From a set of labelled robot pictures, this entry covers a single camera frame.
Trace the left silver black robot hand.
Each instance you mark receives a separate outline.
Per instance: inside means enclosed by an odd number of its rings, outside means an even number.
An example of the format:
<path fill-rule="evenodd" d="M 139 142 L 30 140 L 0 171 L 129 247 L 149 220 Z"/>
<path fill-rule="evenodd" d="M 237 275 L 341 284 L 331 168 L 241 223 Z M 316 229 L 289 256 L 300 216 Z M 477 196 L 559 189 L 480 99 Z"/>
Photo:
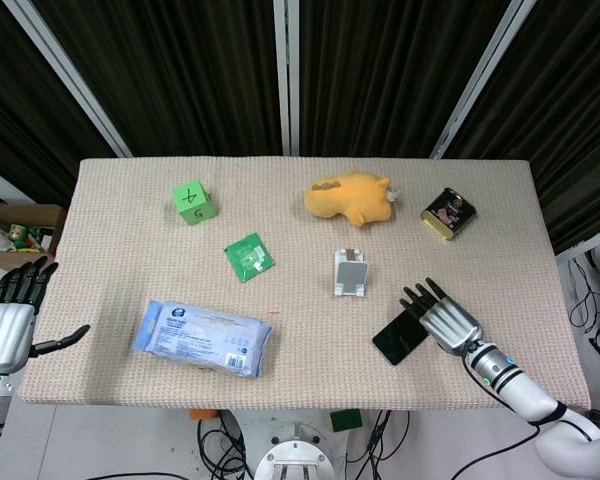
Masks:
<path fill-rule="evenodd" d="M 58 268 L 42 256 L 5 273 L 0 279 L 0 376 L 22 369 L 28 360 L 79 342 L 91 326 L 80 326 L 59 340 L 33 341 L 37 316 L 48 283 Z"/>

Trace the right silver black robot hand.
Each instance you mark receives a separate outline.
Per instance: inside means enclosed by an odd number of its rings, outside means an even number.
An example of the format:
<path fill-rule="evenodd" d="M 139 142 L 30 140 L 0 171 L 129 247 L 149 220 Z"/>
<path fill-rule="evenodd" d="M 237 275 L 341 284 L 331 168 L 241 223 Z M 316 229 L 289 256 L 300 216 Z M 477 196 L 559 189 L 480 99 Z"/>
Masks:
<path fill-rule="evenodd" d="M 433 279 L 427 277 L 425 285 L 404 287 L 403 292 L 401 305 L 446 352 L 461 356 L 483 339 L 481 324 Z"/>

